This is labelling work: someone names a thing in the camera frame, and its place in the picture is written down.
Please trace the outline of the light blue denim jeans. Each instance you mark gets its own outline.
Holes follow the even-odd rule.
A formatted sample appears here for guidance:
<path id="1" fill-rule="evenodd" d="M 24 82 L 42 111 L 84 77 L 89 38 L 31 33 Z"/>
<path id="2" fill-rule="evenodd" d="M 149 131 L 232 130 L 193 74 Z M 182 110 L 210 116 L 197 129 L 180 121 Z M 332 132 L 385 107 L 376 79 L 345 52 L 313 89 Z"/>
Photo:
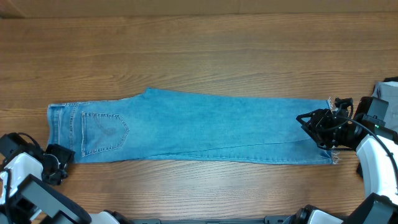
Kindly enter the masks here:
<path id="1" fill-rule="evenodd" d="M 125 160 L 334 164 L 297 116 L 326 108 L 324 100 L 201 95 L 149 88 L 108 101 L 52 104 L 49 143 L 77 163 Z"/>

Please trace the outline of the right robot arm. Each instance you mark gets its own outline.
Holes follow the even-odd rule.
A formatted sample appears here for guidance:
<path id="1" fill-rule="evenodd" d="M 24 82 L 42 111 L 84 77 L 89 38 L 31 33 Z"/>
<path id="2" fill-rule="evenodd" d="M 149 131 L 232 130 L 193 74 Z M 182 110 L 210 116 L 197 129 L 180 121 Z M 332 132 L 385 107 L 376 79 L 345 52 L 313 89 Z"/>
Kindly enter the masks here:
<path id="1" fill-rule="evenodd" d="M 285 223 L 397 224 L 397 133 L 386 128 L 384 121 L 389 104 L 364 96 L 356 110 L 352 105 L 350 98 L 336 98 L 333 109 L 300 114 L 296 119 L 320 149 L 356 153 L 364 201 L 343 218 L 306 205 Z"/>

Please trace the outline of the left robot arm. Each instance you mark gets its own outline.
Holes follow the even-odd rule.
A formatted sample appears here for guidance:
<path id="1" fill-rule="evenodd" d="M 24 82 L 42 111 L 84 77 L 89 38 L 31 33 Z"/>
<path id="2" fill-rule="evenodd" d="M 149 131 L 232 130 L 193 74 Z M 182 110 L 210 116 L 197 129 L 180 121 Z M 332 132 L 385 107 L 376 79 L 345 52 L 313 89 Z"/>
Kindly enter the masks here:
<path id="1" fill-rule="evenodd" d="M 1 223 L 32 223 L 41 213 L 42 223 L 120 224 L 129 220 L 118 212 L 89 214 L 79 204 L 54 189 L 68 177 L 74 151 L 58 144 L 42 149 L 26 133 L 1 137 Z"/>

